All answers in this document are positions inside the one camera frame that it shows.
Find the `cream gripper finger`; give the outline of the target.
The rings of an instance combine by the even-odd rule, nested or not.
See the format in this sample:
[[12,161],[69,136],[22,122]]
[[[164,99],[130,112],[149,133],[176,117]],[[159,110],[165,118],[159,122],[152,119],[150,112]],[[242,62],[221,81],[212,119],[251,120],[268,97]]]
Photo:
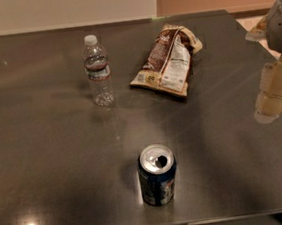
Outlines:
[[261,71],[254,118],[258,123],[272,123],[282,113],[282,54],[275,63],[266,63]]
[[246,39],[250,42],[255,41],[259,42],[262,41],[267,37],[267,19],[268,16],[263,16],[260,21],[258,21],[250,31],[246,33]]

